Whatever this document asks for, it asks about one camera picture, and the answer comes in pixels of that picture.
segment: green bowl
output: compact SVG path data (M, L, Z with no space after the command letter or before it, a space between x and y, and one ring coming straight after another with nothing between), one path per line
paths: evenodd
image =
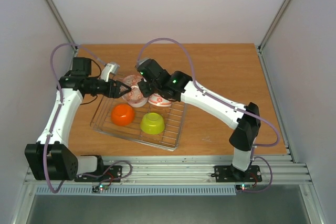
M163 117L157 113L147 113L141 120L140 128L147 134L160 134L164 131Z

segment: wooden table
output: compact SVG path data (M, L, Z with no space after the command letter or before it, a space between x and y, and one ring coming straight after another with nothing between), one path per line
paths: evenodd
M117 62L119 73L135 73L137 55L142 45L86 45L105 62ZM208 89L236 102L259 106L260 115L278 127L272 101L264 74L253 44L187 44L192 56L198 82ZM80 57L89 57L84 50ZM154 58L163 68L172 73L180 70L191 75L186 56L173 44L153 44L144 57ZM93 65L92 74L98 73ZM92 99L87 95L83 102ZM155 155L224 155L233 154L228 139L232 130L219 119L193 107L187 108L185 123L178 148L161 150L143 144L123 140L95 132L90 121L99 104L100 97L93 103L80 106L72 124L69 148L77 155L100 154L105 156L155 156ZM262 124L258 143L272 143L276 139L273 130ZM257 154L285 154L283 141L272 148L259 147Z

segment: dish rack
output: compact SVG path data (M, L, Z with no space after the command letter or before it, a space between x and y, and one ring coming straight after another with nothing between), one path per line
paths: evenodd
M122 81L123 78L123 75L113 77L114 80L119 81ZM186 104L183 102L172 102L170 107L158 107L146 103L140 108L133 108L135 118L132 123L127 126L117 126L111 121L111 112L112 109L120 103L127 102L122 98L113 99L102 97L93 115L90 126L97 132L167 151L173 151L178 147L186 113ZM158 135L150 135L140 129L142 117L150 112L158 113L162 115L164 119L165 130Z

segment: white wall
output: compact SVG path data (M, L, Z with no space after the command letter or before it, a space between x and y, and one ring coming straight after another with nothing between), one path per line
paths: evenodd
M293 0L264 51L285 128L335 223L336 0Z
M259 44L283 0L54 0L78 43Z
M44 0L0 0L0 223L9 223L28 168L26 144L42 132L56 95L52 49L66 42ZM58 73L69 67L60 50Z

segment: ventilation grille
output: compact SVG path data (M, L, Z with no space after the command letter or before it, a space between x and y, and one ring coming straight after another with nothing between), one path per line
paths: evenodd
M48 186L40 185L37 195L53 194ZM106 195L106 196L150 196L150 195L236 195L234 186L111 186L99 193L92 186L63 185L59 195Z

